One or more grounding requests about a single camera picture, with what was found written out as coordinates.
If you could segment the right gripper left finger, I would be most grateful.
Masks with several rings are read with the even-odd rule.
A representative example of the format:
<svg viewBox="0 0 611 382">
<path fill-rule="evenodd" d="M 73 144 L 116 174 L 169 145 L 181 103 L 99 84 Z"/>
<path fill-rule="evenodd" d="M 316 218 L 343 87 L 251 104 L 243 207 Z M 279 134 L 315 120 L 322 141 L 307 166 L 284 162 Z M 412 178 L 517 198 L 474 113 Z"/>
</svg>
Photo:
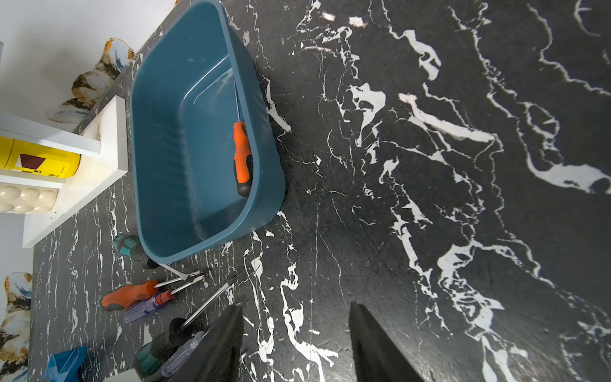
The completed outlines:
<svg viewBox="0 0 611 382">
<path fill-rule="evenodd" d="M 168 381 L 237 381 L 243 340 L 243 308 L 231 305 Z"/>
</svg>

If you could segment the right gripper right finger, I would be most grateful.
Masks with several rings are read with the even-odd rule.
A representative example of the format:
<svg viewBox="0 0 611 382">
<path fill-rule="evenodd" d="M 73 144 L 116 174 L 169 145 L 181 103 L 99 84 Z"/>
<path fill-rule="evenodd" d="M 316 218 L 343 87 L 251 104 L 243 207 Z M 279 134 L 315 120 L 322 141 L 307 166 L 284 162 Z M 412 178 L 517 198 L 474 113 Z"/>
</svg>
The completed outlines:
<svg viewBox="0 0 611 382">
<path fill-rule="evenodd" d="M 351 303 L 348 326 L 358 381 L 423 381 L 365 305 Z"/>
</svg>

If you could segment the clear handle screwdriver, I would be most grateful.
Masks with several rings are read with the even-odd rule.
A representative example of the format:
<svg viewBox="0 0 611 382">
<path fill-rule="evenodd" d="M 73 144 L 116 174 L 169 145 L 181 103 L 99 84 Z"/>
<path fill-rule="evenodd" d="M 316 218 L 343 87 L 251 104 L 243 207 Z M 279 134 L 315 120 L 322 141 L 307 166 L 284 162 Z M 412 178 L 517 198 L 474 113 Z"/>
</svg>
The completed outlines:
<svg viewBox="0 0 611 382">
<path fill-rule="evenodd" d="M 162 376 L 165 378 L 173 376 L 188 361 L 205 335 L 205 331 L 199 331 L 182 345 L 161 367 Z"/>
</svg>

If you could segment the red purple clear screwdriver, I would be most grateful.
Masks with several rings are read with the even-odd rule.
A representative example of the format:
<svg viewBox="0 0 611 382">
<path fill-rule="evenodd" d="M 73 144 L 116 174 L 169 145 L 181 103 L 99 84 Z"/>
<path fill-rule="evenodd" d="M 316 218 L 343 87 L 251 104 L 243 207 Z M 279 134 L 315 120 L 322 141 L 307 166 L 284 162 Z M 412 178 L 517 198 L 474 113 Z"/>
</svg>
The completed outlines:
<svg viewBox="0 0 611 382">
<path fill-rule="evenodd" d="M 193 281 L 186 283 L 183 286 L 173 288 L 168 291 L 157 292 L 153 297 L 137 302 L 135 305 L 127 309 L 123 315 L 123 323 L 131 324 L 133 322 L 137 322 L 151 315 L 152 313 L 156 313 L 159 310 L 162 310 L 168 302 L 175 299 L 176 295 L 187 289 L 188 287 L 201 282 L 205 278 L 205 274 L 199 275 Z"/>
</svg>

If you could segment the orange short screwdriver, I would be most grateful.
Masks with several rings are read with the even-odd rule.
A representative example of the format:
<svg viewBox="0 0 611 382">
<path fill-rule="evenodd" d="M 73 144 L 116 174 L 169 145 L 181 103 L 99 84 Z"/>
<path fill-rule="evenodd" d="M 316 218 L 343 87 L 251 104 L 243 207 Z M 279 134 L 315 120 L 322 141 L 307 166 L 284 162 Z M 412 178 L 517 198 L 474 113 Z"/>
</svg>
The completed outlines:
<svg viewBox="0 0 611 382">
<path fill-rule="evenodd" d="M 156 280 L 147 280 L 140 284 L 121 286 L 121 288 L 106 294 L 101 300 L 101 306 L 106 311 L 127 310 L 137 302 L 144 302 L 151 298 L 153 298 L 157 304 L 164 304 L 173 299 L 175 294 L 202 281 L 208 273 L 210 273 L 210 270 L 205 269 L 189 274 L 188 282 L 180 287 L 168 289 L 166 291 L 163 291 L 162 288 L 182 281 L 182 279 L 176 278 L 162 283 Z"/>
</svg>

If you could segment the green small screwdriver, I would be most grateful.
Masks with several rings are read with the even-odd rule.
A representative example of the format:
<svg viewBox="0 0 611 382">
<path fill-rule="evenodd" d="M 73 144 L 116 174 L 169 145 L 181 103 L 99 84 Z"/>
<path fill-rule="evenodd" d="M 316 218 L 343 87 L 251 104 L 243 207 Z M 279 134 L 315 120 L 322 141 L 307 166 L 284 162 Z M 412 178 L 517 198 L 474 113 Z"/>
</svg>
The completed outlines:
<svg viewBox="0 0 611 382">
<path fill-rule="evenodd" d="M 121 256 L 131 259 L 133 262 L 140 264 L 144 269 L 153 270 L 162 267 L 169 272 L 177 275 L 180 279 L 186 281 L 189 275 L 180 272 L 167 264 L 158 264 L 146 254 L 140 239 L 134 235 L 118 234 L 113 238 L 112 246 Z"/>
</svg>

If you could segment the orange black screwdriver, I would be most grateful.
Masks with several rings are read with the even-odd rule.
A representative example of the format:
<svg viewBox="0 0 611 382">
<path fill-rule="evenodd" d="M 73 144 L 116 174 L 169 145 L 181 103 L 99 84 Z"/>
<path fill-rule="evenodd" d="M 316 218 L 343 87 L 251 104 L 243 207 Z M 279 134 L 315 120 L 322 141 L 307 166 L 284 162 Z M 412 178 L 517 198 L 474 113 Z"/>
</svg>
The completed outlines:
<svg viewBox="0 0 611 382">
<path fill-rule="evenodd" d="M 253 182 L 253 157 L 248 139 L 246 124 L 240 111 L 240 99 L 237 89 L 237 81 L 234 84 L 235 105 L 237 121 L 233 125 L 233 139 L 235 143 L 235 154 L 233 157 L 233 168 L 237 192 L 241 197 L 248 197 Z"/>
</svg>

